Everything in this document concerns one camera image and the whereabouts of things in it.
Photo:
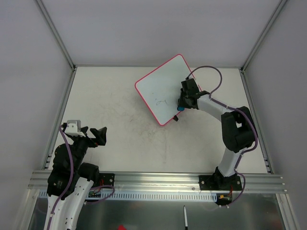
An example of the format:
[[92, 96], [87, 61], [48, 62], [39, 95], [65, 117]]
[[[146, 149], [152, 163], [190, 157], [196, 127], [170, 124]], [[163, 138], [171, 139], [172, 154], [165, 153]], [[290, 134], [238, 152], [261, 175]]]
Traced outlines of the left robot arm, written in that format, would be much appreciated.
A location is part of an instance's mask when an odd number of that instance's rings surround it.
[[78, 128], [74, 123], [59, 127], [64, 143], [55, 150], [47, 179], [47, 215], [44, 229], [74, 230], [91, 188], [100, 183], [99, 167], [83, 161], [89, 148], [106, 144], [107, 128]]

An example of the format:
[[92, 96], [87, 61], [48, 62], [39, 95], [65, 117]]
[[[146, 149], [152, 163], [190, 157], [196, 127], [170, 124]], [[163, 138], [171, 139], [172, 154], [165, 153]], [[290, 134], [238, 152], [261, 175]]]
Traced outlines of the pink framed whiteboard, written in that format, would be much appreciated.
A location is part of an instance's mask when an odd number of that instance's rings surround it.
[[191, 73], [186, 60], [177, 54], [135, 82], [134, 87], [160, 126], [180, 111], [177, 103], [181, 82]]

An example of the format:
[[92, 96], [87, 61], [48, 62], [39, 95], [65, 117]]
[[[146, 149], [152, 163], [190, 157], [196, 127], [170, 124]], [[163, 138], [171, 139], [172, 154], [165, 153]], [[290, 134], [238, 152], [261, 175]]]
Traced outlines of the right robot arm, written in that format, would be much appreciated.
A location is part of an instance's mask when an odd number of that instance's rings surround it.
[[214, 99], [207, 91], [180, 89], [177, 109], [204, 111], [221, 122], [225, 151], [214, 173], [204, 181], [204, 186], [214, 190], [229, 190], [238, 181], [236, 169], [244, 153], [258, 143], [257, 132], [250, 110], [234, 108]]

